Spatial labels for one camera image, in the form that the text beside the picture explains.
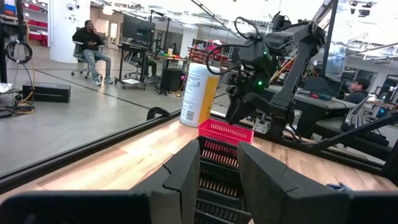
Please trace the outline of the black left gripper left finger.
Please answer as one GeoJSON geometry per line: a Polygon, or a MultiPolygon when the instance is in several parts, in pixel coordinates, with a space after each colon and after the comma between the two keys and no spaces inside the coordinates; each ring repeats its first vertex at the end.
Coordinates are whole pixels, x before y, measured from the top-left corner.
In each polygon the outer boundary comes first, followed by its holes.
{"type": "Polygon", "coordinates": [[[129,192],[143,196],[134,205],[134,224],[193,224],[200,175],[200,143],[191,140],[129,192]]]}

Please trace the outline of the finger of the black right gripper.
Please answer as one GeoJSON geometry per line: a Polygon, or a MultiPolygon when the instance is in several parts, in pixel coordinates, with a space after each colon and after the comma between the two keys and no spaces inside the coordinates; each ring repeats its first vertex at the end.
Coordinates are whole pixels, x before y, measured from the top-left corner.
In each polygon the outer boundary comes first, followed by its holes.
{"type": "Polygon", "coordinates": [[[225,118],[229,124],[236,124],[248,116],[246,104],[243,101],[246,93],[234,85],[228,86],[226,91],[229,95],[229,106],[225,118]]]}
{"type": "Polygon", "coordinates": [[[245,112],[248,114],[259,110],[267,114],[270,110],[270,103],[257,93],[247,93],[245,95],[245,112]]]}

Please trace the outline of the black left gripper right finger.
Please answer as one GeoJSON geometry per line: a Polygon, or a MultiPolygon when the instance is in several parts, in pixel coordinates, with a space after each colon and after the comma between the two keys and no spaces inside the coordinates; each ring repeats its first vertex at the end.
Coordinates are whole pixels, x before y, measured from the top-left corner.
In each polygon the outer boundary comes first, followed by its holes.
{"type": "Polygon", "coordinates": [[[350,197],[240,142],[238,165],[255,224],[351,224],[350,197]]]}

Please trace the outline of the blue disposable razor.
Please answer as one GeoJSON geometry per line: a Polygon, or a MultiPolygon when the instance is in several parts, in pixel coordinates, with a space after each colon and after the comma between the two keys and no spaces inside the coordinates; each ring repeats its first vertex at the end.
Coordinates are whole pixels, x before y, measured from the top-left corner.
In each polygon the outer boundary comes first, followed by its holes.
{"type": "Polygon", "coordinates": [[[335,190],[337,192],[347,192],[347,191],[352,191],[350,187],[347,185],[343,184],[342,182],[339,182],[338,184],[326,184],[326,186],[329,189],[335,190]]]}

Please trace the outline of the red plastic basket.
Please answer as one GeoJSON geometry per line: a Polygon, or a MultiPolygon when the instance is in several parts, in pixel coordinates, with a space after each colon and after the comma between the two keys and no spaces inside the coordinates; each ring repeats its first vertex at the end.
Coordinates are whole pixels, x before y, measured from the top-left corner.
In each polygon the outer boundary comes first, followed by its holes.
{"type": "Polygon", "coordinates": [[[252,144],[254,131],[223,121],[207,119],[198,126],[200,136],[211,138],[226,144],[237,146],[239,142],[252,144]]]}

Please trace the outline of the black plastic basket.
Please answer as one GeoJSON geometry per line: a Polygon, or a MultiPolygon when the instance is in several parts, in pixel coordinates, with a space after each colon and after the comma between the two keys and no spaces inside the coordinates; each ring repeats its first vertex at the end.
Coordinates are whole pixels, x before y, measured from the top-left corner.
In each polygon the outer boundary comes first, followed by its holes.
{"type": "Polygon", "coordinates": [[[220,185],[239,185],[237,147],[204,136],[197,137],[200,143],[200,186],[205,188],[220,185]]]}
{"type": "Polygon", "coordinates": [[[249,224],[248,212],[198,198],[193,224],[249,224]]]}
{"type": "Polygon", "coordinates": [[[198,189],[205,200],[244,210],[245,198],[237,170],[201,166],[198,189]]]}

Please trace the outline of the white yellow wipes canister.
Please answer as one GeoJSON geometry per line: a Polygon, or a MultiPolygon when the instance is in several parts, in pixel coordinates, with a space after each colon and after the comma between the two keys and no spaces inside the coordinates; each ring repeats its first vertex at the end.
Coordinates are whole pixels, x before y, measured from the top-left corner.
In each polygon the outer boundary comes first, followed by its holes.
{"type": "Polygon", "coordinates": [[[197,128],[210,117],[220,76],[211,73],[207,66],[191,63],[183,95],[180,122],[197,128]]]}

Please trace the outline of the grey desk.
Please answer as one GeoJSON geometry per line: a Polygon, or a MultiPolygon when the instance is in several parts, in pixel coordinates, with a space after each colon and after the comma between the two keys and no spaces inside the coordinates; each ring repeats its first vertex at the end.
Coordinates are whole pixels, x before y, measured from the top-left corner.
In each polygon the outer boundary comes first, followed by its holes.
{"type": "Polygon", "coordinates": [[[327,101],[298,93],[295,94],[294,101],[294,109],[302,112],[297,131],[306,138],[310,136],[310,130],[317,121],[344,116],[350,109],[357,107],[357,104],[335,98],[327,101]]]}

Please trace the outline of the black cube cabinet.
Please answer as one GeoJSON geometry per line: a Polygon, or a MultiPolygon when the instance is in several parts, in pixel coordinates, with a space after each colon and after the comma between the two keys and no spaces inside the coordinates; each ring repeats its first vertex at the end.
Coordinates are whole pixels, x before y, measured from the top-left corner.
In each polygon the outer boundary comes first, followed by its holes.
{"type": "Polygon", "coordinates": [[[183,71],[176,68],[165,68],[160,80],[160,89],[163,91],[178,91],[182,82],[183,71]]]}

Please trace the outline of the black rolling cart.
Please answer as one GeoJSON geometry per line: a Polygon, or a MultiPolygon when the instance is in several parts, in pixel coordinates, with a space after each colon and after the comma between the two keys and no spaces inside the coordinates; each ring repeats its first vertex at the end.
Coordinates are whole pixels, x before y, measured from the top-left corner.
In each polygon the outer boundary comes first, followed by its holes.
{"type": "Polygon", "coordinates": [[[147,88],[147,83],[145,82],[145,77],[146,77],[146,71],[147,71],[147,51],[148,47],[145,47],[143,45],[139,44],[130,44],[127,42],[122,42],[121,45],[118,45],[118,47],[121,49],[121,57],[120,57],[120,64],[119,64],[119,74],[114,78],[114,84],[120,84],[122,89],[125,89],[127,85],[131,86],[138,86],[139,88],[142,88],[143,90],[146,90],[147,88]],[[125,58],[125,53],[137,53],[142,57],[142,64],[141,64],[141,73],[139,75],[138,80],[134,80],[134,83],[128,83],[125,80],[123,80],[123,65],[124,65],[124,58],[125,58]]]}

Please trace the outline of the black monitor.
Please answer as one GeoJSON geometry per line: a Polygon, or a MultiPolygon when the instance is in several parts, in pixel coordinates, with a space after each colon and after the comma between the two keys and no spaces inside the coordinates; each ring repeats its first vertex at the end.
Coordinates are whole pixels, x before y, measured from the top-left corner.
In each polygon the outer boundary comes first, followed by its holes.
{"type": "Polygon", "coordinates": [[[143,21],[136,17],[124,16],[122,36],[140,41],[150,42],[152,33],[155,31],[155,24],[143,21]]]}

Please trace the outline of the black box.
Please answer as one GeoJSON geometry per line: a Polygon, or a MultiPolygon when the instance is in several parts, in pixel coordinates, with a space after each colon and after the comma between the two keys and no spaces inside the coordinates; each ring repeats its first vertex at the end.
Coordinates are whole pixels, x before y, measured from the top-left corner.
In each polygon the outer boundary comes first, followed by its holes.
{"type": "Polygon", "coordinates": [[[68,103],[71,97],[71,86],[57,83],[35,82],[22,85],[23,98],[27,101],[68,103]]]}

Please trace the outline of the grey office chair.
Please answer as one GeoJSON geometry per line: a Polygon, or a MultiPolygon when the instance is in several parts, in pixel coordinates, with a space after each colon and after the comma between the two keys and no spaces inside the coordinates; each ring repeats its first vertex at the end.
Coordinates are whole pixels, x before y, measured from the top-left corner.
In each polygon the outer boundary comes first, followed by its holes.
{"type": "Polygon", "coordinates": [[[88,79],[88,77],[90,76],[91,70],[88,65],[88,61],[85,58],[83,51],[81,49],[83,44],[81,42],[77,42],[77,41],[73,41],[73,43],[75,44],[75,48],[73,51],[73,57],[77,60],[78,65],[77,65],[77,69],[71,71],[71,75],[74,76],[76,73],[78,73],[80,75],[84,75],[85,79],[88,79]]]}

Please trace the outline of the shelf with red bins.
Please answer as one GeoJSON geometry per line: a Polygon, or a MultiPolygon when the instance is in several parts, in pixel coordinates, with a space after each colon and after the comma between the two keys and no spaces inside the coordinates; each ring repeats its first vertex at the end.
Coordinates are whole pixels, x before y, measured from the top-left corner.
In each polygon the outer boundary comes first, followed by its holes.
{"type": "Polygon", "coordinates": [[[29,25],[29,40],[36,45],[48,46],[48,2],[46,0],[22,0],[24,17],[29,25]]]}

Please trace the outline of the black metal gantry frame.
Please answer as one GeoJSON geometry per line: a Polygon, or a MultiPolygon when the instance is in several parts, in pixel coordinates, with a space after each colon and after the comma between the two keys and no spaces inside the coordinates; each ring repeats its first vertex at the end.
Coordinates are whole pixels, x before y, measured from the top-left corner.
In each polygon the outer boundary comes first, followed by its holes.
{"type": "Polygon", "coordinates": [[[326,16],[331,13],[329,21],[325,24],[324,29],[327,28],[326,32],[326,42],[324,44],[323,48],[323,57],[322,57],[322,69],[321,69],[321,74],[320,76],[322,78],[325,78],[326,75],[326,65],[327,65],[327,60],[328,60],[328,54],[330,50],[330,44],[331,44],[331,37],[333,34],[333,28],[335,25],[335,18],[336,18],[336,12],[337,12],[337,7],[338,7],[338,0],[324,0],[323,3],[321,4],[320,8],[316,12],[316,14],[313,17],[313,20],[317,22],[318,24],[321,23],[326,16]]]}

